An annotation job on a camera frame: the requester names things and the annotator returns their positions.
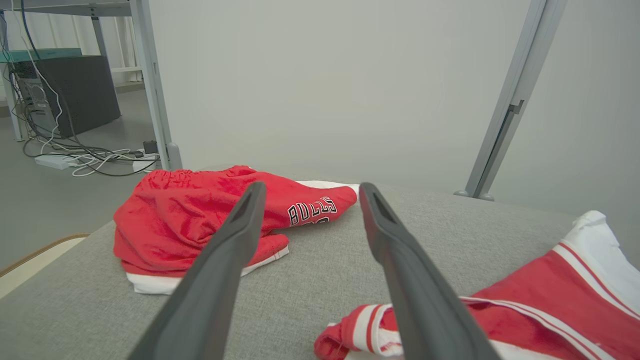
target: table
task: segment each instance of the table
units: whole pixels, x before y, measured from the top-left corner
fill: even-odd
[[[20,1],[0,0],[0,13],[14,9],[20,11]],[[131,16],[133,18],[134,34],[138,46],[138,56],[145,80],[145,90],[147,101],[151,112],[151,121],[154,126],[154,133],[160,153],[162,167],[169,169],[169,162],[166,153],[166,144],[170,142],[168,123],[166,120],[166,110],[164,107],[164,97],[160,81],[159,67],[156,56],[156,44],[154,42],[151,16],[149,12],[148,0],[24,0],[25,12],[57,13],[65,15],[89,16],[92,19],[95,37],[98,41],[100,54],[107,55],[102,28],[100,27],[100,17],[109,16]],[[3,39],[4,48],[8,51],[8,41],[6,37],[6,23],[0,24],[0,38]],[[7,64],[2,64],[0,71],[4,73]],[[11,83],[3,77],[6,100],[10,109],[15,107],[15,93]],[[13,122],[13,135],[16,141],[24,141],[22,127],[17,116],[11,114]]]

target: black computer tower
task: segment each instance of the black computer tower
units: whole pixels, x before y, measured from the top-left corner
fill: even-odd
[[[62,138],[107,124],[120,117],[111,69],[106,56],[35,60],[38,70],[60,96],[62,114],[56,134]],[[35,72],[30,61],[13,64],[20,92],[38,131],[49,136],[60,113],[56,94]]]

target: gray cushion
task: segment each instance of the gray cushion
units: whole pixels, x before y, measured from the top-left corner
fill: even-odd
[[[483,200],[379,188],[460,295],[544,254],[573,221]],[[167,298],[133,292],[112,253],[114,228],[105,225],[0,300],[1,358],[126,358]],[[359,205],[339,221],[284,233],[291,253],[241,279],[225,359],[313,359],[313,343],[327,323],[361,304],[389,302]]]

